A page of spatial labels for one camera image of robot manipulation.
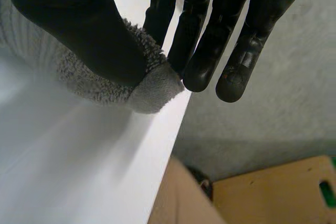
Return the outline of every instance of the gray knit fabric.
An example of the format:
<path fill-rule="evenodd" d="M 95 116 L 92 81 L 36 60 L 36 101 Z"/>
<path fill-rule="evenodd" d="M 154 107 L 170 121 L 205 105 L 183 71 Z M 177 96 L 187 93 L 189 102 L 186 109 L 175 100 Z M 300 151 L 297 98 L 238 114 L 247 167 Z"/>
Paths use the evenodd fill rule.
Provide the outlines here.
<path fill-rule="evenodd" d="M 146 76 L 135 88 L 94 74 L 56 38 L 21 15 L 11 0 L 0 0 L 0 45 L 8 46 L 39 75 L 51 77 L 96 104 L 117 103 L 137 112 L 156 113 L 183 91 L 183 85 L 151 36 L 124 22 L 147 60 Z"/>

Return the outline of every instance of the white surface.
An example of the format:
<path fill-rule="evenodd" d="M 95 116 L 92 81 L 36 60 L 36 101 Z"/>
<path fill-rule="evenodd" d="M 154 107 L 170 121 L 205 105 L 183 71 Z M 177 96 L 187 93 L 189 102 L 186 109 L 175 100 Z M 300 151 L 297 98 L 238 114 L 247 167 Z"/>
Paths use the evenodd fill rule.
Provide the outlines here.
<path fill-rule="evenodd" d="M 142 24 L 149 0 L 115 0 Z M 178 13 L 164 48 L 168 49 Z M 79 101 L 0 51 L 0 223 L 146 223 L 190 93 L 157 115 Z"/>

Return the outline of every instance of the gray concrete floor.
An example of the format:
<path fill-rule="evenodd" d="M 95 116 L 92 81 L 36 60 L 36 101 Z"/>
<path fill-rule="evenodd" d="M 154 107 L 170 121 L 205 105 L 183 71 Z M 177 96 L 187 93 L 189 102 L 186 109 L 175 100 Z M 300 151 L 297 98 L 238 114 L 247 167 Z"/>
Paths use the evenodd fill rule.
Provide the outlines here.
<path fill-rule="evenodd" d="M 229 104 L 215 86 L 247 7 L 209 87 L 192 95 L 173 152 L 212 179 L 336 155 L 336 0 L 296 0 L 276 24 L 244 96 Z"/>

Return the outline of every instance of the green object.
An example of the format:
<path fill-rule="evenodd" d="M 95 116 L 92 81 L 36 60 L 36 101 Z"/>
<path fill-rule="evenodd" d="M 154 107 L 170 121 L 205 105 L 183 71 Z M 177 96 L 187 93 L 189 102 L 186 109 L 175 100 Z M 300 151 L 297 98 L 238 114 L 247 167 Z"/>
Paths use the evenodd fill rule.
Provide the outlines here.
<path fill-rule="evenodd" d="M 331 158 L 331 162 L 333 163 L 335 169 L 336 169 L 336 157 Z M 322 192 L 323 198 L 325 200 L 325 203 L 327 204 L 328 207 L 330 208 L 335 208 L 336 207 L 336 197 L 335 193 L 332 190 L 330 184 L 328 181 L 322 181 L 320 183 L 320 190 Z"/>

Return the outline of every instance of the black glove finger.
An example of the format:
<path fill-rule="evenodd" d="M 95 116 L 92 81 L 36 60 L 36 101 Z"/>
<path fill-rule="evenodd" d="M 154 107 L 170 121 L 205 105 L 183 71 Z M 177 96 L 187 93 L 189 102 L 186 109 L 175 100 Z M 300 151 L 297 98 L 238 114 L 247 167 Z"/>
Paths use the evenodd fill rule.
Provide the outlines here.
<path fill-rule="evenodd" d="M 183 11 L 168 54 L 168 61 L 180 76 L 195 50 L 208 5 L 209 0 L 184 0 Z"/>
<path fill-rule="evenodd" d="M 12 2 L 97 75 L 126 86 L 134 86 L 143 79 L 145 57 L 126 29 L 114 0 Z"/>
<path fill-rule="evenodd" d="M 221 100 L 235 102 L 242 97 L 275 23 L 294 1 L 250 0 L 245 24 L 216 86 Z"/>
<path fill-rule="evenodd" d="M 209 23 L 188 63 L 183 82 L 193 92 L 209 84 L 246 0 L 213 0 Z"/>
<path fill-rule="evenodd" d="M 175 11 L 176 0 L 151 0 L 146 11 L 143 28 L 162 47 L 170 21 Z"/>

